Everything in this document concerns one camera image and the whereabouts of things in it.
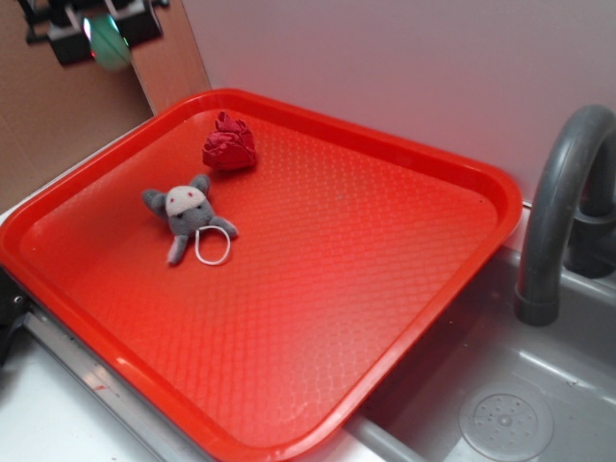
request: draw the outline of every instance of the red cloth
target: red cloth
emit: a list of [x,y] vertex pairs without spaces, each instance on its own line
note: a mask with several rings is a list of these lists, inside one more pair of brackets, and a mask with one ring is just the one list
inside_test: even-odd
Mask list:
[[243,120],[233,120],[227,113],[218,114],[216,131],[203,146],[203,164],[218,170],[252,167],[257,152],[252,132]]

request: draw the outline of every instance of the sink drain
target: sink drain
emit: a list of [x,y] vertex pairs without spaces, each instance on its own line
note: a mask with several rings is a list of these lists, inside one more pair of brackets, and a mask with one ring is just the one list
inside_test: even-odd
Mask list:
[[459,422],[471,447],[501,462],[535,457],[553,433],[546,403],[528,388],[512,383],[490,383],[475,390],[462,404]]

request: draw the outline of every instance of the gray stuffed toy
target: gray stuffed toy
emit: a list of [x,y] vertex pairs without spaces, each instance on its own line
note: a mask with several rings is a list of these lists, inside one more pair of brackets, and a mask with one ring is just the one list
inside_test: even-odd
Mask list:
[[168,222],[175,238],[167,256],[170,265],[177,265],[189,238],[203,226],[222,228],[230,239],[238,236],[236,227],[224,218],[217,217],[207,198],[210,178],[197,175],[189,186],[177,186],[168,193],[146,190],[141,197],[156,216]]

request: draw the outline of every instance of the sink basin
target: sink basin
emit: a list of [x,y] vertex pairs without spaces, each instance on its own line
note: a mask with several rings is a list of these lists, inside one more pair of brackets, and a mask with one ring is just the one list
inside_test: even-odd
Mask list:
[[528,326],[518,264],[502,249],[360,409],[396,460],[614,460],[616,291],[565,271],[558,320]]

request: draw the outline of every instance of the white rubber band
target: white rubber band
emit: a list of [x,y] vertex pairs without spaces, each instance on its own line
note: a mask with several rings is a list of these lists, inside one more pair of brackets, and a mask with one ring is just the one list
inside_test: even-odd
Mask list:
[[[205,231],[206,229],[216,229],[216,230],[220,231],[224,235],[226,240],[227,240],[227,249],[224,251],[224,255],[222,255],[222,258],[220,258],[219,260],[216,260],[215,262],[212,262],[210,260],[206,260],[199,253],[199,232]],[[210,266],[214,267],[216,265],[223,264],[224,261],[229,256],[229,251],[230,250],[231,250],[231,238],[229,238],[228,233],[224,229],[222,229],[220,226],[214,226],[214,225],[203,226],[203,227],[197,229],[194,232],[194,254],[196,255],[196,258],[199,260],[199,262],[203,263],[204,265],[210,265]]]

